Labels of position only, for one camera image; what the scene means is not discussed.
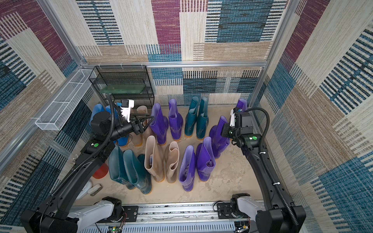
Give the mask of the white stapler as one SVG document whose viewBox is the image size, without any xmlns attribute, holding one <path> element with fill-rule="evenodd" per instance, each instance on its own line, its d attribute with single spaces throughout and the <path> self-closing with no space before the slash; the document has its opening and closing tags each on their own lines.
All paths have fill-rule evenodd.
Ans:
<svg viewBox="0 0 373 233">
<path fill-rule="evenodd" d="M 102 185 L 101 184 L 96 184 L 95 186 L 93 186 L 91 189 L 89 189 L 87 191 L 87 193 L 90 195 L 90 196 L 95 196 L 97 193 L 99 193 L 101 190 L 103 189 Z"/>
</svg>

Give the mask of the beige rain boot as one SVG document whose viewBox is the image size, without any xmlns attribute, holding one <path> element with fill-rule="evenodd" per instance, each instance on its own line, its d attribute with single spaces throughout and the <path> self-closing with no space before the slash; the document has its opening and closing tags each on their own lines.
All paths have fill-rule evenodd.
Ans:
<svg viewBox="0 0 373 233">
<path fill-rule="evenodd" d="M 142 134 L 136 135 L 134 132 L 130 134 L 132 136 L 132 143 L 135 147 L 139 147 L 143 143 Z"/>
<path fill-rule="evenodd" d="M 156 182 L 162 182 L 165 179 L 164 152 L 154 136 L 147 138 L 144 166 Z"/>
<path fill-rule="evenodd" d="M 139 106 L 137 108 L 137 113 L 142 114 L 142 117 L 146 117 L 146 114 L 148 114 L 148 108 L 144 105 Z M 150 126 L 147 127 L 147 129 L 143 133 L 143 136 L 144 136 L 144 140 L 147 140 L 149 136 L 154 136 L 154 133 Z"/>
</svg>

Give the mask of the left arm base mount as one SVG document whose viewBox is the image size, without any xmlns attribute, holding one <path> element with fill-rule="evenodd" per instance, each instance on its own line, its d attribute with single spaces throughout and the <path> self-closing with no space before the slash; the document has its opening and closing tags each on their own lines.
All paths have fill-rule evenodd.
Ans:
<svg viewBox="0 0 373 233">
<path fill-rule="evenodd" d="M 137 205 L 123 206 L 122 201 L 113 197 L 105 197 L 100 202 L 70 212 L 67 219 L 72 220 L 78 226 L 78 232 L 100 221 L 104 223 L 135 222 L 139 207 Z"/>
</svg>

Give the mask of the purple rain boot front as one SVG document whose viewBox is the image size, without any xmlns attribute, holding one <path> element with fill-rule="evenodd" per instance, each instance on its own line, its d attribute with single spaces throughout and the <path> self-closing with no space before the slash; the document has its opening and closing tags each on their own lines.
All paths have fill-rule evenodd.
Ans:
<svg viewBox="0 0 373 233">
<path fill-rule="evenodd" d="M 211 137 L 206 137 L 203 142 L 197 146 L 196 150 L 197 156 L 197 172 L 201 181 L 206 182 L 211 173 L 213 172 L 216 161 L 212 149 L 212 139 Z"/>
</svg>

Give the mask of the beige rain boot wall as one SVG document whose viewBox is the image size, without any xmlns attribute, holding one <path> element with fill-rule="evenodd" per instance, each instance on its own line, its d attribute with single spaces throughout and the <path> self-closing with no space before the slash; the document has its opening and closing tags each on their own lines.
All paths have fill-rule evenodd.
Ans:
<svg viewBox="0 0 373 233">
<path fill-rule="evenodd" d="M 176 141 L 171 142 L 165 149 L 165 173 L 168 183 L 174 183 L 177 178 L 180 150 Z"/>
</svg>

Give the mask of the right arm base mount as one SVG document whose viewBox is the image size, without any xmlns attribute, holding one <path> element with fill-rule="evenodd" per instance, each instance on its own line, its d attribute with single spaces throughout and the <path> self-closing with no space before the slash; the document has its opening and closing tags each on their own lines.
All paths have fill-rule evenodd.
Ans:
<svg viewBox="0 0 373 233">
<path fill-rule="evenodd" d="M 250 218 L 255 220 L 259 211 L 265 211 L 264 203 L 254 200 L 248 193 L 233 194 L 229 202 L 216 201 L 213 211 L 219 219 Z"/>
</svg>

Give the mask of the red pen holder cup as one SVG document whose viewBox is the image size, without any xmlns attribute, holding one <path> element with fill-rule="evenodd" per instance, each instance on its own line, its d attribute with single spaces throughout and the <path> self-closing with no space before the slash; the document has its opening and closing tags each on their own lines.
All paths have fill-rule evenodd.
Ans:
<svg viewBox="0 0 373 233">
<path fill-rule="evenodd" d="M 101 167 L 92 175 L 95 179 L 102 179 L 109 172 L 109 167 L 106 163 L 103 163 Z"/>
</svg>

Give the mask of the green tray on rack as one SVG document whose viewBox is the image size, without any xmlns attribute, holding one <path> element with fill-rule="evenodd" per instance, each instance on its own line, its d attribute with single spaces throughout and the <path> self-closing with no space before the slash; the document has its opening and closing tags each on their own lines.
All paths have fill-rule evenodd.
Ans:
<svg viewBox="0 0 373 233">
<path fill-rule="evenodd" d="M 141 94 L 146 86 L 143 84 L 109 84 L 100 90 L 106 94 Z"/>
</svg>

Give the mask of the white round clock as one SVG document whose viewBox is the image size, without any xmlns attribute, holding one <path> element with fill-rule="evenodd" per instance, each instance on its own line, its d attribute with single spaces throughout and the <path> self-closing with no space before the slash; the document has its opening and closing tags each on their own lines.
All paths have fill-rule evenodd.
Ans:
<svg viewBox="0 0 373 233">
<path fill-rule="evenodd" d="M 88 191 L 93 187 L 93 183 L 91 180 L 89 180 L 85 186 L 83 187 L 83 189 L 81 190 L 81 192 L 79 193 L 79 195 L 77 196 L 76 200 L 80 200 L 82 199 L 87 193 Z"/>
</svg>

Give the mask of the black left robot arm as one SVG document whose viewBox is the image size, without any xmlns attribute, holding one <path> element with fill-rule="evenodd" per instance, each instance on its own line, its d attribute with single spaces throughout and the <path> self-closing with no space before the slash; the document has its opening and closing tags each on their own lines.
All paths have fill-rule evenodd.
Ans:
<svg viewBox="0 0 373 233">
<path fill-rule="evenodd" d="M 110 111 L 93 116 L 93 137 L 86 143 L 72 169 L 50 196 L 35 210 L 26 210 L 21 223 L 28 233 L 78 233 L 102 219 L 119 219 L 121 201 L 108 197 L 80 213 L 71 208 L 93 174 L 106 162 L 115 148 L 114 141 L 131 133 L 142 134 L 154 121 L 149 114 L 131 113 L 133 100 L 125 100 L 116 107 L 107 94 Z"/>
</svg>

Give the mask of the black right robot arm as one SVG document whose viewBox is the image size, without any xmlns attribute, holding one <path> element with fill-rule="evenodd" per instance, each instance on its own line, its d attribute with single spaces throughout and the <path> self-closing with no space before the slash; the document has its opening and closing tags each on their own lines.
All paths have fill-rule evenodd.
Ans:
<svg viewBox="0 0 373 233">
<path fill-rule="evenodd" d="M 251 124 L 251 111 L 261 111 L 266 117 L 262 134 L 255 134 Z M 260 233 L 298 233 L 306 219 L 304 207 L 296 205 L 284 189 L 279 176 L 270 160 L 264 143 L 270 126 L 270 116 L 259 107 L 243 111 L 235 107 L 231 122 L 224 124 L 219 131 L 221 136 L 232 139 L 232 144 L 239 147 L 250 163 L 262 192 L 264 209 L 255 210 L 253 204 L 244 204 L 244 197 L 239 197 L 236 206 L 247 216 L 254 216 Z"/>
</svg>

